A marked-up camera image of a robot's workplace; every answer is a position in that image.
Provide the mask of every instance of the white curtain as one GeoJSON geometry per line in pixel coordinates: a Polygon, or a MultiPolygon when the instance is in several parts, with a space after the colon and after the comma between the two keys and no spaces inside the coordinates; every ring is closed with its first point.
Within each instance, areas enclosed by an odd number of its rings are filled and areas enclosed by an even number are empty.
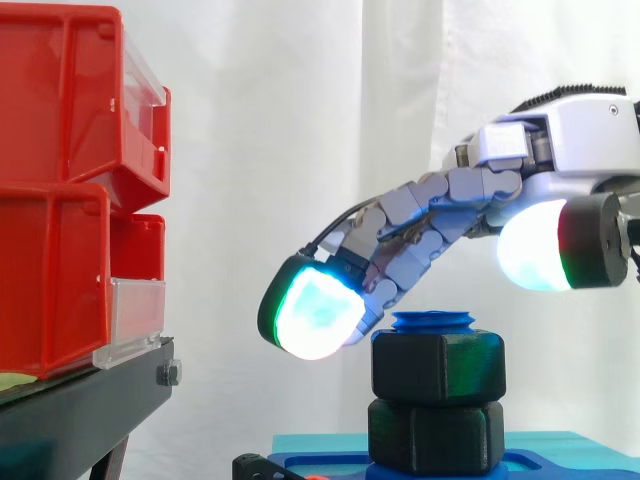
{"type": "MultiPolygon", "coordinates": [[[[184,363],[132,435],[125,480],[222,480],[273,434],[366,431],[366,341],[308,363],[259,338],[281,262],[527,97],[574,82],[640,96],[632,0],[114,3],[173,92],[172,196],[152,210],[167,219],[166,333],[184,363]]],[[[525,292],[494,248],[462,240],[400,308],[469,310],[504,337],[507,429],[640,455],[640,287],[525,292]]]]}

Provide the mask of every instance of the blue platform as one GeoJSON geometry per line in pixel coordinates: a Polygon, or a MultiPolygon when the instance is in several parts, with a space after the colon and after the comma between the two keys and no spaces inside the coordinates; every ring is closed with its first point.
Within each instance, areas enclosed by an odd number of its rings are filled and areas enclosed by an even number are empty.
{"type": "MultiPolygon", "coordinates": [[[[505,439],[504,461],[489,475],[473,477],[474,480],[640,480],[640,459],[627,457],[575,433],[508,433],[505,439]]],[[[330,480],[419,480],[371,465],[366,434],[281,435],[274,438],[269,458],[302,476],[318,475],[330,480]]],[[[451,477],[429,480],[451,480],[451,477]]]]}

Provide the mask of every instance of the stacked hex nuts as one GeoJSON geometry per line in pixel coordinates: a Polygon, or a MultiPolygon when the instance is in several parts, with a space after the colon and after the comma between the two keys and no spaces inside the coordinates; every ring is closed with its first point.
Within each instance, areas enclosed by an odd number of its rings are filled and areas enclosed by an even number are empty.
{"type": "Polygon", "coordinates": [[[369,406],[369,454],[376,464],[462,476],[486,474],[502,459],[504,342],[490,332],[459,331],[374,334],[378,399],[369,406]]]}

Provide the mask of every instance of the red storage bin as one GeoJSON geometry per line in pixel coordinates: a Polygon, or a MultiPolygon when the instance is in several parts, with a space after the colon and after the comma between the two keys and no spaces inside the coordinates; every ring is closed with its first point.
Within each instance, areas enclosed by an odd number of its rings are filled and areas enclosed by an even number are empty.
{"type": "Polygon", "coordinates": [[[112,7],[0,3],[2,182],[93,182],[114,211],[169,195],[171,97],[112,7]]]}
{"type": "Polygon", "coordinates": [[[108,368],[157,346],[164,221],[109,212],[99,185],[0,184],[0,373],[46,378],[96,350],[108,368]]]}

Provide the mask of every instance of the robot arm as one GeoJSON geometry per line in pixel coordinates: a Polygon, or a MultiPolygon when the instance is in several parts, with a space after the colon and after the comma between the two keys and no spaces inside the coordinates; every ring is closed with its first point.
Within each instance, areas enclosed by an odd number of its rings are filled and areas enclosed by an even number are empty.
{"type": "MultiPolygon", "coordinates": [[[[618,246],[617,257],[608,258],[602,268],[609,285],[619,284],[626,276],[631,249],[626,230],[618,227],[626,217],[611,192],[631,200],[640,191],[640,132],[635,105],[624,89],[565,87],[532,99],[456,145],[444,163],[447,168],[441,172],[427,173],[417,182],[348,210],[285,262],[260,308],[258,324],[263,337],[302,358],[321,358],[343,344],[356,343],[459,238],[497,234],[517,213],[540,202],[596,194],[606,197],[589,203],[588,208],[595,211],[590,218],[604,222],[605,213],[607,219],[613,215],[615,232],[609,228],[598,232],[602,235],[594,241],[617,236],[607,240],[608,245],[618,246]],[[340,232],[344,233],[341,242],[331,245],[327,237],[340,236],[340,232]],[[331,253],[324,263],[313,258],[319,245],[331,253]],[[345,321],[343,329],[332,329],[348,308],[331,310],[332,301],[323,296],[328,290],[312,286],[309,280],[300,291],[316,289],[318,303],[312,309],[314,315],[322,312],[324,317],[321,315],[320,323],[314,323],[317,315],[311,320],[314,328],[299,328],[306,322],[305,313],[287,288],[309,267],[355,292],[361,302],[350,316],[359,317],[357,322],[345,321]],[[278,335],[279,327],[294,323],[295,334],[278,335]],[[296,341],[300,341],[300,351],[292,346],[296,341]],[[327,348],[306,353],[314,350],[310,345],[318,344],[327,348]]],[[[632,208],[634,202],[627,203],[632,208]]],[[[584,227],[579,222],[565,223],[565,229],[584,227]]],[[[342,298],[344,305],[349,301],[342,298]]]]}

